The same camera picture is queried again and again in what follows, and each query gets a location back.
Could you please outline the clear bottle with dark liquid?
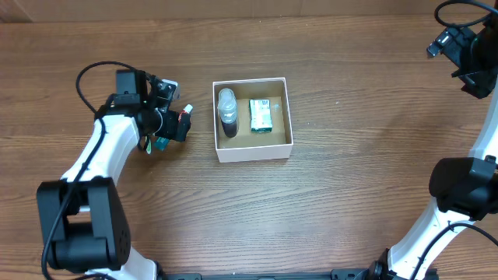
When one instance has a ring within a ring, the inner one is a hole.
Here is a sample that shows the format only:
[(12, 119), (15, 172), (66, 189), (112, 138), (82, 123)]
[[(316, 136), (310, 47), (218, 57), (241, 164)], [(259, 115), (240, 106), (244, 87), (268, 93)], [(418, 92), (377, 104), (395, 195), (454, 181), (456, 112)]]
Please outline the clear bottle with dark liquid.
[(237, 135), (238, 109), (233, 90), (229, 88), (220, 90), (217, 109), (226, 137), (235, 137)]

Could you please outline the green soap box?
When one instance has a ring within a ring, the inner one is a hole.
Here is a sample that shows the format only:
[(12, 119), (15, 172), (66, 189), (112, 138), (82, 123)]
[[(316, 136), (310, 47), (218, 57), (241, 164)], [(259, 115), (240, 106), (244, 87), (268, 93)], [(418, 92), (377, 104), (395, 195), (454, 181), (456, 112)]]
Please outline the green soap box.
[(251, 132), (265, 133), (273, 129), (270, 100), (249, 100)]

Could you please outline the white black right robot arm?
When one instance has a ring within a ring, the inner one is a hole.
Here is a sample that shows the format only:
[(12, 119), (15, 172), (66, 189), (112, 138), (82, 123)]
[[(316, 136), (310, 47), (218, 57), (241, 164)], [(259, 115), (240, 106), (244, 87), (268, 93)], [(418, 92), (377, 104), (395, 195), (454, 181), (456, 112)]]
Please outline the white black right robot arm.
[(491, 103), (485, 123), (466, 157), (441, 159), (429, 182), (431, 199), (412, 228), (362, 273), (364, 279), (425, 279), (431, 263), (464, 229), (497, 212), (497, 14), (474, 33), (447, 25), (426, 49), (446, 56), (462, 91)]

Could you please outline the red green toothpaste tube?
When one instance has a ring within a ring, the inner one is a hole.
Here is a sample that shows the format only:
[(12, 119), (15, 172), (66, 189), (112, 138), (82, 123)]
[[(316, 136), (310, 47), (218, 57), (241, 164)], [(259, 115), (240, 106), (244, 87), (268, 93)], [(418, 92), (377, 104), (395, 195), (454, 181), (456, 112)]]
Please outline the red green toothpaste tube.
[(181, 112), (168, 110), (159, 112), (161, 125), (160, 129), (154, 133), (156, 141), (155, 147), (163, 151), (170, 141), (184, 142), (191, 128), (191, 112), (193, 106), (188, 104)]

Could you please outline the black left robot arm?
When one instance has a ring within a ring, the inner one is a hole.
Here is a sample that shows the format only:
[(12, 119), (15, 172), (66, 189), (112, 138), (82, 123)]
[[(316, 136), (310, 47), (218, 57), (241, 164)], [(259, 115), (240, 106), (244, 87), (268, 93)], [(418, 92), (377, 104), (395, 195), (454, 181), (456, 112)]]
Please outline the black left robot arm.
[(79, 279), (164, 279), (157, 261), (143, 257), (131, 231), (117, 182), (134, 149), (163, 150), (183, 142), (191, 127), (192, 105), (170, 109), (180, 86), (168, 79), (122, 66), (116, 91), (93, 108), (93, 133), (74, 165), (59, 180), (37, 189), (44, 249), (40, 267), (75, 273)]

